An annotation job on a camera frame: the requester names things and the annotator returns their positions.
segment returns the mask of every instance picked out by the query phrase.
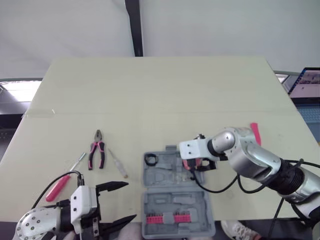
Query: white robotic arm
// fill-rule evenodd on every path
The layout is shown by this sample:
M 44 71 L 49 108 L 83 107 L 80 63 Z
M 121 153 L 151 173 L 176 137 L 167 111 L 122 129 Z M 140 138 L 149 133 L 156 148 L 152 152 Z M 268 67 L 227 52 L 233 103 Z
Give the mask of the white robotic arm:
M 22 216 L 15 227 L 12 240 L 51 240 L 59 233 L 68 233 L 64 240 L 73 239 L 83 229 L 92 227 L 93 237 L 108 239 L 110 233 L 120 230 L 136 215 L 127 216 L 113 223 L 101 224 L 98 196 L 102 191 L 113 191 L 128 185 L 111 181 L 95 187 L 80 185 L 71 195 L 54 206 L 37 207 Z
M 300 217 L 320 221 L 320 177 L 259 146 L 250 128 L 225 128 L 214 137 L 181 142 L 179 149 L 187 161 L 226 156 L 238 175 L 277 191 Z

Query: small screwdriver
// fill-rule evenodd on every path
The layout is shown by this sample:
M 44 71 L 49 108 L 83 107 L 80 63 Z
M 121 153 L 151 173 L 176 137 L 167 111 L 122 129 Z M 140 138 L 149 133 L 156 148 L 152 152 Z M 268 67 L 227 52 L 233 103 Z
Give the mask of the small screwdriver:
M 84 158 L 86 154 L 87 154 L 86 152 L 82 153 L 82 155 L 75 162 L 75 164 L 72 166 L 69 172 L 73 171 L 76 168 L 76 166 L 80 163 L 80 161 Z M 45 197 L 45 200 L 47 202 L 52 202 L 53 200 L 55 200 L 58 194 L 60 193 L 60 191 L 65 187 L 65 185 L 67 184 L 70 178 L 71 178 L 70 175 L 65 175 L 64 177 L 62 177 L 47 194 L 47 196 Z

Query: sneaker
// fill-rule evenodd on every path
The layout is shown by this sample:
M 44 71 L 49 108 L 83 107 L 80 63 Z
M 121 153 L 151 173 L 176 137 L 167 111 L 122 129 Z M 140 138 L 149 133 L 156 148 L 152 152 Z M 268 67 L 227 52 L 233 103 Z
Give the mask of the sneaker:
M 221 221 L 224 233 L 233 240 L 254 240 L 259 234 L 239 221 Z

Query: window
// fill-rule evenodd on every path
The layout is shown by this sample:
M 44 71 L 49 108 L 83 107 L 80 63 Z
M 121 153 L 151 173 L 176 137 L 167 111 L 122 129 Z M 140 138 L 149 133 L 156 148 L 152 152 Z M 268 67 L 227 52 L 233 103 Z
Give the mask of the window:
M 31 102 L 41 81 L 3 81 L 0 85 L 7 90 L 17 102 Z

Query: plastic tool case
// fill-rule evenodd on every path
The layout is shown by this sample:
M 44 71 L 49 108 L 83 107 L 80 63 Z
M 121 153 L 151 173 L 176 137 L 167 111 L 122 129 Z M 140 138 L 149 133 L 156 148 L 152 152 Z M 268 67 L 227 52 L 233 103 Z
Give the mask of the plastic tool case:
M 196 174 L 203 183 L 203 173 Z M 209 195 L 191 177 L 176 146 L 144 154 L 143 184 L 147 191 L 141 209 L 145 239 L 208 237 L 216 233 Z

